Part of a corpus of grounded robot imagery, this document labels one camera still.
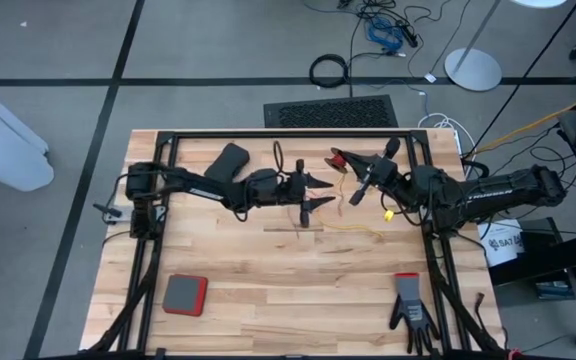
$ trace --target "cable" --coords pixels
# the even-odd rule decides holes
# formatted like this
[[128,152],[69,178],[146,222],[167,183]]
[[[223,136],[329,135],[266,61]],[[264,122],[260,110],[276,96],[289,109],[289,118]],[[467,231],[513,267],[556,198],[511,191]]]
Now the cable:
[[[505,223],[495,223],[496,225],[501,225],[501,226],[508,226],[508,227],[514,227],[515,229],[520,229],[523,232],[541,232],[541,233],[545,233],[545,234],[554,234],[552,229],[524,229],[521,226],[515,226],[515,225],[510,225],[510,224],[505,224]],[[576,235],[576,231],[565,231],[565,230],[559,230],[557,229],[558,233],[561,234],[571,234],[571,235]]]
[[[315,77],[315,67],[317,67],[317,65],[319,65],[320,63],[322,63],[324,61],[332,61],[335,64],[338,64],[339,66],[341,66],[342,76],[339,79],[332,81],[332,82],[323,82],[323,81],[317,79]],[[336,88],[336,87],[346,83],[346,79],[348,78],[348,65],[346,65],[346,61],[344,60],[344,58],[342,58],[339,55],[336,55],[336,54],[321,55],[320,57],[316,58],[315,61],[313,61],[312,64],[310,65],[310,69],[308,70],[308,77],[310,78],[310,82],[313,85],[316,85],[316,86],[319,86],[319,87],[322,87],[325,89]]]
[[343,225],[342,226],[342,225],[330,224],[330,223],[322,220],[321,217],[319,217],[318,212],[319,212],[319,210],[315,210],[315,212],[313,213],[313,215],[315,215],[315,219],[317,219],[322,225],[324,225],[326,227],[329,227],[332,229],[337,229],[337,230],[365,230],[365,231],[368,231],[370,233],[373,233],[373,234],[379,236],[380,238],[384,237],[383,233],[376,231],[376,230],[373,230],[373,229],[371,229],[365,225]]
[[390,85],[390,84],[392,84],[392,83],[400,83],[400,84],[406,85],[406,87],[407,87],[408,89],[413,90],[413,91],[416,91],[416,92],[418,92],[420,95],[423,94],[422,96],[424,97],[424,104],[423,104],[424,114],[426,114],[426,116],[429,115],[429,113],[428,113],[428,101],[429,101],[429,99],[428,99],[428,93],[427,93],[426,91],[424,91],[424,90],[421,90],[421,89],[418,89],[418,88],[415,88],[415,87],[410,86],[407,82],[405,82],[405,81],[402,80],[402,79],[391,79],[391,80],[386,81],[385,83],[383,83],[383,84],[381,84],[381,85],[372,85],[372,84],[366,84],[366,83],[354,83],[354,84],[355,84],[355,85],[368,86],[368,87],[371,87],[371,88],[376,89],[376,90],[381,90],[381,89],[385,88],[386,86],[388,86],[388,85]]
[[[128,177],[128,176],[137,176],[137,175],[161,175],[162,177],[165,178],[165,175],[167,174],[167,172],[165,171],[161,171],[161,170],[156,170],[156,171],[144,171],[144,172],[135,172],[135,173],[125,173],[125,174],[121,174],[117,177],[117,179],[115,179],[115,184],[113,186],[112,192],[110,193],[110,196],[108,197],[108,200],[106,201],[106,208],[109,209],[110,208],[110,203],[112,202],[112,199],[115,197],[115,195],[117,194],[117,189],[119,188],[119,182],[121,181],[121,179]],[[106,225],[111,225],[111,222],[106,221],[106,219],[104,219],[104,213],[101,213],[101,221],[106,224]]]
[[542,136],[540,136],[539,138],[537,138],[537,140],[535,140],[532,144],[528,145],[527,147],[525,147],[523,150],[519,151],[518,153],[516,153],[515,155],[511,156],[510,159],[508,161],[506,161],[499,169],[497,169],[495,172],[492,173],[492,176],[495,176],[495,174],[497,174],[499,171],[501,171],[503,168],[505,168],[506,166],[508,166],[508,164],[510,164],[517,156],[523,154],[524,152],[528,151],[530,148],[532,148],[533,146],[537,145],[538,142],[540,142],[541,140],[543,140],[546,136],[548,136],[550,134],[550,132],[554,129],[554,127],[551,127],[550,129],[548,129],[546,131],[546,133]]
[[504,332],[504,349],[508,350],[508,329],[502,325],[501,331]]
[[399,27],[392,26],[388,19],[375,16],[373,21],[364,24],[366,40],[380,44],[393,53],[401,49],[404,44],[403,31]]
[[421,45],[417,48],[417,50],[415,50],[414,53],[412,53],[412,55],[410,56],[410,59],[408,59],[408,63],[406,64],[406,68],[408,69],[408,74],[410,74],[410,76],[413,78],[416,76],[415,76],[415,74],[412,73],[412,69],[410,69],[410,65],[411,65],[413,59],[415,58],[415,56],[417,56],[417,53],[419,53],[425,45],[424,39],[421,37],[421,35],[417,34],[417,38],[421,42]]
[[315,7],[313,7],[312,5],[309,5],[306,0],[301,0],[301,3],[307,7],[310,10],[316,11],[316,12],[320,12],[320,13],[325,13],[325,14],[355,14],[352,11],[349,10],[342,10],[342,9],[337,9],[337,10],[325,10],[325,9],[317,9]]
[[236,209],[232,210],[232,213],[235,215],[235,218],[237,220],[239,220],[240,222],[248,221],[248,211],[250,210],[248,208],[248,188],[249,188],[250,184],[258,182],[258,181],[277,178],[277,177],[279,178],[279,185],[281,185],[285,181],[284,177],[282,176],[282,175],[285,175],[285,172],[284,172],[284,152],[281,149],[281,144],[277,140],[273,141],[273,143],[272,143],[272,155],[275,158],[275,165],[277,166],[277,172],[273,175],[260,177],[258,179],[248,179],[248,180],[246,180],[246,182],[244,184],[244,209],[245,210],[240,211],[240,212],[237,212]]
[[[470,135],[470,133],[468,132],[468,130],[466,130],[466,128],[461,125],[459,123],[459,121],[449,118],[446,114],[442,114],[442,113],[432,113],[432,114],[427,114],[426,116],[424,116],[423,118],[421,118],[421,120],[419,120],[419,122],[417,123],[417,127],[422,128],[424,121],[430,119],[433,116],[440,116],[442,117],[441,121],[439,121],[438,123],[436,123],[435,125],[433,125],[434,128],[442,128],[442,129],[452,129],[453,131],[457,131],[455,129],[455,125],[458,126],[468,137],[468,140],[470,140],[471,145],[475,146],[475,140],[472,138],[472,136]],[[476,159],[476,155],[472,157],[472,161],[475,161]],[[470,175],[470,171],[472,170],[472,167],[469,167],[468,170],[466,170],[466,178],[468,178],[468,176]]]
[[416,6],[416,5],[406,6],[406,7],[404,8],[404,14],[406,14],[406,10],[409,9],[409,8],[412,8],[412,9],[423,9],[423,10],[428,11],[428,14],[416,18],[415,20],[412,21],[413,24],[417,23],[417,21],[419,21],[419,20],[421,20],[421,19],[428,19],[428,20],[430,20],[430,21],[432,21],[432,22],[439,21],[439,20],[441,20],[441,17],[443,16],[443,13],[444,13],[444,5],[448,4],[448,3],[451,2],[451,1],[452,1],[452,0],[446,0],[446,1],[444,1],[443,3],[441,3],[441,6],[439,7],[439,16],[438,16],[436,19],[431,18],[430,15],[432,15],[432,11],[430,11],[430,9],[428,9],[428,8],[426,8],[426,7],[423,7],[423,6]]
[[[339,177],[339,180],[337,180],[337,183],[335,184],[335,187],[339,188],[339,193],[336,193],[334,191],[328,192],[328,193],[332,193],[332,194],[336,194],[336,195],[340,196],[339,202],[337,203],[337,213],[338,213],[339,217],[343,216],[342,211],[341,211],[341,205],[344,202],[345,196],[344,196],[342,186],[343,186],[345,179],[346,179],[346,174],[341,174],[341,176]],[[359,230],[365,230],[365,231],[368,231],[370,233],[373,233],[373,234],[379,236],[380,238],[384,237],[383,233],[376,231],[376,230],[373,230],[372,228],[365,226],[365,225],[334,225],[334,224],[331,224],[327,221],[322,220],[318,214],[318,211],[319,210],[317,209],[313,213],[313,215],[315,216],[315,219],[317,219],[322,225],[327,226],[331,229],[337,229],[337,230],[358,230],[359,229]]]
[[564,188],[564,189],[566,189],[566,190],[570,189],[570,187],[572,186],[572,184],[574,184],[574,183],[575,183],[575,181],[576,181],[576,173],[575,173],[575,176],[573,176],[573,177],[572,177],[572,181],[571,181],[571,184],[570,184],[570,185],[568,185],[568,187],[567,187],[567,188]]
[[481,248],[481,250],[484,251],[484,256],[486,255],[486,248],[481,244],[481,241],[477,241],[475,239],[469,238],[468,236],[462,235],[460,233],[456,233],[456,235],[459,236],[460,238],[464,239],[464,240],[470,241],[471,243],[479,246]]
[[531,352],[531,351],[535,351],[535,350],[537,350],[537,349],[541,349],[542,347],[544,347],[544,346],[546,346],[546,345],[550,345],[550,344],[554,343],[555,341],[561,340],[561,339],[563,339],[563,338],[565,338],[565,337],[568,337],[568,335],[558,336],[558,337],[556,337],[556,338],[554,338],[554,339],[552,339],[552,340],[546,341],[546,342],[543,343],[543,344],[537,345],[537,346],[535,346],[535,347],[531,347],[531,348],[529,348],[529,349],[527,349],[527,350],[521,350],[521,352],[522,352],[522,353],[529,353],[529,352]]
[[[556,158],[555,159],[547,159],[547,158],[539,157],[539,156],[535,155],[535,153],[534,153],[535,150],[550,151],[551,153],[555,154]],[[535,146],[532,149],[530,149],[529,153],[530,153],[530,156],[532,156],[533,158],[535,158],[539,161],[545,161],[545,162],[560,161],[561,162],[561,171],[557,174],[559,176],[559,178],[561,178],[564,175],[564,172],[566,171],[566,159],[569,159],[570,156],[574,156],[574,155],[570,155],[570,156],[567,156],[564,158],[559,152],[557,152],[557,150],[550,148],[548,146]]]
[[477,320],[479,320],[479,327],[481,327],[481,330],[484,332],[484,334],[486,334],[486,336],[488,336],[489,338],[492,338],[492,335],[490,335],[488,329],[486,329],[484,320],[481,318],[481,314],[479,313],[479,308],[481,307],[481,304],[484,302],[484,297],[485,295],[483,293],[477,293],[477,300],[475,300],[475,316],[477,316]]
[[[537,127],[537,126],[539,126],[539,125],[541,125],[541,124],[543,124],[543,123],[545,123],[545,122],[547,122],[547,121],[549,121],[549,120],[552,120],[553,118],[555,118],[555,117],[557,117],[557,116],[559,116],[559,115],[561,115],[561,114],[563,114],[563,113],[565,113],[565,112],[567,112],[567,111],[570,111],[570,110],[572,110],[572,109],[574,109],[574,108],[576,108],[576,103],[574,103],[574,104],[572,104],[572,105],[570,105],[570,106],[568,106],[568,107],[566,107],[566,108],[564,108],[564,109],[561,109],[561,110],[559,110],[559,111],[556,111],[556,112],[554,112],[554,113],[552,113],[552,114],[550,114],[550,115],[547,115],[547,116],[545,116],[545,117],[543,117],[543,118],[541,118],[541,119],[539,119],[539,120],[537,120],[537,121],[535,121],[535,122],[533,122],[533,123],[531,123],[531,124],[528,124],[528,125],[526,125],[526,126],[524,126],[524,127],[522,127],[522,128],[519,128],[519,129],[517,129],[517,130],[514,130],[514,131],[510,132],[509,134],[504,135],[504,136],[502,136],[502,137],[500,137],[500,138],[498,138],[498,139],[496,139],[496,140],[493,140],[492,142],[486,144],[485,146],[480,147],[478,151],[479,151],[479,152],[482,152],[482,151],[485,151],[485,150],[488,149],[488,148],[494,147],[494,146],[496,146],[497,144],[502,143],[502,142],[510,139],[511,137],[513,137],[513,136],[515,136],[515,135],[517,135],[517,134],[519,134],[519,133],[522,133],[522,132],[524,132],[524,131],[528,131],[528,130],[530,130],[530,129],[534,129],[535,127]],[[483,139],[483,137],[486,135],[486,133],[487,133],[487,130],[484,131],[484,133],[481,135],[481,137],[479,138],[479,140],[477,140],[477,142],[480,142],[480,141]]]
[[394,194],[392,194],[390,191],[388,191],[387,189],[383,188],[383,191],[388,192],[388,196],[390,196],[393,200],[395,200],[395,203],[397,203],[397,206],[399,207],[399,211],[398,212],[394,212],[395,214],[401,214],[406,218],[406,221],[408,221],[408,223],[412,226],[421,226],[421,224],[423,224],[424,220],[422,219],[419,223],[416,223],[408,214],[408,209],[405,209],[404,206],[401,204],[401,202],[399,202],[399,200],[397,199],[397,197],[395,197]]
[[540,137],[541,135],[543,135],[544,133],[548,132],[549,129],[550,129],[550,128],[548,128],[548,129],[540,132],[540,133],[537,134],[537,135],[526,135],[526,136],[522,136],[522,137],[520,137],[520,138],[518,138],[518,139],[501,143],[501,144],[499,144],[499,145],[497,145],[497,146],[488,148],[488,149],[486,149],[486,150],[477,150],[474,154],[475,154],[475,155],[479,155],[479,154],[482,154],[482,153],[485,153],[485,152],[488,152],[488,151],[496,150],[496,149],[499,149],[499,148],[502,147],[502,146],[514,144],[514,143],[516,143],[516,142],[518,142],[518,141],[521,141],[521,140],[524,140],[524,139],[538,138],[538,137]]
[[[348,59],[352,59],[352,45],[355,41],[355,34],[357,33],[357,29],[359,28],[359,24],[361,24],[361,16],[358,16],[357,25],[355,25],[355,30],[352,31],[352,36],[350,37],[350,56]],[[348,87],[349,87],[349,97],[352,97],[352,67],[348,69]]]
[[101,247],[104,247],[106,245],[106,243],[108,242],[108,240],[114,238],[115,236],[129,234],[129,233],[130,233],[130,230],[126,230],[126,231],[120,231],[118,233],[112,234],[112,235],[108,236],[107,238],[105,238],[104,241],[101,242]]
[[468,5],[470,4],[470,0],[466,1],[466,4],[464,5],[464,8],[461,10],[461,15],[459,16],[459,24],[457,24],[457,27],[455,28],[455,31],[453,31],[452,35],[450,36],[450,39],[448,39],[448,42],[446,43],[446,46],[444,46],[443,50],[441,50],[441,53],[439,54],[439,57],[437,57],[437,60],[435,60],[435,63],[432,65],[432,67],[430,68],[429,73],[433,73],[433,71],[435,71],[435,68],[437,67],[437,64],[439,63],[439,61],[441,60],[441,58],[444,57],[444,53],[446,52],[446,50],[448,50],[448,46],[450,46],[450,43],[452,42],[452,40],[455,38],[455,35],[457,35],[457,32],[459,31],[459,29],[461,28],[461,23],[464,20],[464,14],[466,13],[466,9],[468,8]]
[[526,216],[532,214],[533,212],[537,211],[537,209],[539,209],[538,206],[535,206],[533,209],[529,210],[528,212],[526,212],[523,215],[519,215],[519,216],[513,216],[513,217],[505,217],[504,215],[501,214],[501,212],[497,213],[497,215],[501,216],[502,218],[506,219],[506,220],[519,220],[519,219],[523,219]]

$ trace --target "yellow clip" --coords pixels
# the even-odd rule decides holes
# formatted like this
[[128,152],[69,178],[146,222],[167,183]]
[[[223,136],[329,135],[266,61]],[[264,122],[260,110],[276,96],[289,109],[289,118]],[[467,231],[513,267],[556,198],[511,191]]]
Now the yellow clip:
[[392,221],[392,217],[395,216],[395,213],[388,210],[386,211],[386,213],[384,214],[384,220],[386,220],[386,222],[390,222]]

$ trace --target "red object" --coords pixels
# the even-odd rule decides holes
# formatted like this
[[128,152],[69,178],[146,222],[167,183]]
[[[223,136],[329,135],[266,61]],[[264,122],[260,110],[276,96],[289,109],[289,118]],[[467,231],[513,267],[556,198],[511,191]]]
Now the red object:
[[346,160],[344,160],[344,158],[341,157],[341,155],[339,155],[339,154],[336,154],[335,156],[333,156],[332,159],[330,159],[330,161],[339,167],[345,167],[346,166]]
[[171,313],[171,314],[200,316],[204,310],[204,301],[206,300],[206,291],[208,290],[208,279],[205,277],[202,277],[202,276],[190,276],[190,275],[175,274],[175,275],[170,276],[169,286],[170,286],[170,281],[172,281],[173,278],[196,280],[197,281],[196,286],[198,286],[197,296],[194,299],[194,303],[193,303],[194,305],[193,305],[192,309],[170,308],[170,307],[166,307],[164,304],[162,306],[164,311],[167,313]]
[[419,277],[418,273],[396,273],[395,277]]

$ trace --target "power strip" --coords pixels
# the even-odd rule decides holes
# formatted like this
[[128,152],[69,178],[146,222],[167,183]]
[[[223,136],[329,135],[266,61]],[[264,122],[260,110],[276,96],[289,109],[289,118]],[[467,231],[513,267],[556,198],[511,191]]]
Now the power strip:
[[459,153],[459,156],[463,155],[461,153],[461,141],[459,140],[459,131],[457,131],[457,129],[453,130],[453,132],[455,133],[455,143],[457,143],[457,152]]

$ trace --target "black handle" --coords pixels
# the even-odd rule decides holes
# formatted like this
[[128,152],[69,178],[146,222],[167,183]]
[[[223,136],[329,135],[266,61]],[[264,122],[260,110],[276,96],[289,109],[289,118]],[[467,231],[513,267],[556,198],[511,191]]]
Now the black handle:
[[392,159],[392,157],[395,156],[395,154],[399,150],[400,145],[401,141],[399,141],[398,138],[394,136],[391,137],[390,140],[388,140],[388,143],[386,144],[386,151],[384,153],[384,156],[387,157],[388,159]]
[[364,198],[364,195],[366,195],[366,190],[359,189],[359,190],[355,191],[354,194],[352,194],[352,197],[350,198],[350,201],[348,201],[348,202],[352,206],[357,206],[361,202],[361,200]]
[[308,216],[308,211],[301,210],[299,213],[299,224],[302,228],[307,228],[310,226],[310,217]]

